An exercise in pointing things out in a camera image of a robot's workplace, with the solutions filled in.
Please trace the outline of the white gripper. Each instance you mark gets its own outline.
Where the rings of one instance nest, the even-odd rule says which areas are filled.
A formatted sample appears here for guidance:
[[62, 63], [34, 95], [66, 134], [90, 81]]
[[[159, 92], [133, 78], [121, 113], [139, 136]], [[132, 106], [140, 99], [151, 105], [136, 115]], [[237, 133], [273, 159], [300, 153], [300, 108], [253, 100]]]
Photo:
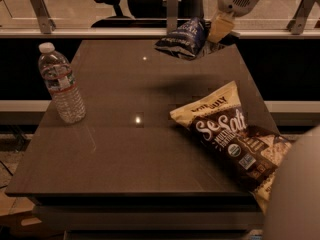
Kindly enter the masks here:
[[234, 17], [249, 14], [260, 0], [218, 0], [218, 11], [211, 20], [208, 40], [219, 43], [234, 28]]

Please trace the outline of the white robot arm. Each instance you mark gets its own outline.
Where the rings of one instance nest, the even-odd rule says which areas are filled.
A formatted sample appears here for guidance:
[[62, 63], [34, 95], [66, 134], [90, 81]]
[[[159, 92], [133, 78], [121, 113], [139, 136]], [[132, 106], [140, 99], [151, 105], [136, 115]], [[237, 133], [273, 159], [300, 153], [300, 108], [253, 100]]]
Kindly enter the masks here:
[[[218, 0], [208, 39], [219, 42], [234, 19], [252, 11], [259, 0]], [[320, 240], [320, 127], [301, 136], [276, 172], [262, 240]]]

